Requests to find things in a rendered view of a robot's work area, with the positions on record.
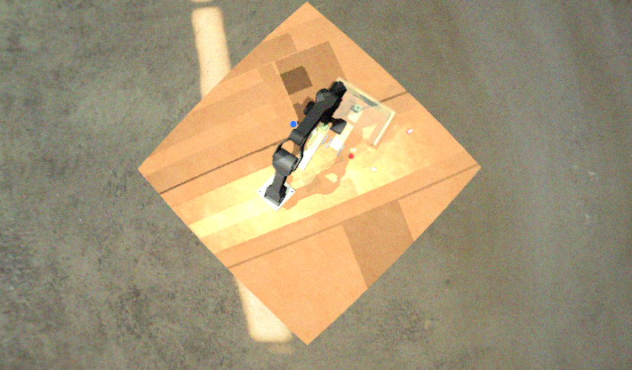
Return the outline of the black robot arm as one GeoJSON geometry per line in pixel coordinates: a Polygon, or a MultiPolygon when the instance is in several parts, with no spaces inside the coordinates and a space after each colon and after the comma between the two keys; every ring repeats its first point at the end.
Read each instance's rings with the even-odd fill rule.
{"type": "Polygon", "coordinates": [[[310,133],[316,128],[322,118],[328,118],[340,107],[342,96],[347,88],[341,81],[334,81],[330,90],[322,89],[316,93],[314,107],[308,112],[296,129],[293,129],[287,139],[278,143],[272,155],[272,165],[275,168],[273,182],[265,188],[263,197],[279,207],[283,202],[287,187],[284,185],[287,176],[295,172],[304,157],[304,145],[310,133]],[[288,140],[299,145],[300,158],[284,148],[283,143],[288,140]]]}

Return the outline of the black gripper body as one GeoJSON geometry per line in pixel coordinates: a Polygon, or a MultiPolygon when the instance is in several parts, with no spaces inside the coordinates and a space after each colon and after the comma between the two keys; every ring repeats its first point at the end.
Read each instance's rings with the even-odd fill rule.
{"type": "MultiPolygon", "coordinates": [[[[315,105],[315,103],[313,101],[310,101],[308,103],[308,105],[303,110],[304,115],[307,115],[308,112],[314,107],[314,105],[315,105]]],[[[320,122],[325,124],[325,125],[328,125],[328,123],[332,123],[332,128],[333,128],[332,131],[337,133],[337,134],[342,134],[344,129],[346,128],[348,122],[345,121],[342,118],[335,119],[332,116],[333,116],[333,114],[330,117],[328,117],[328,118],[322,118],[320,122]]]]}

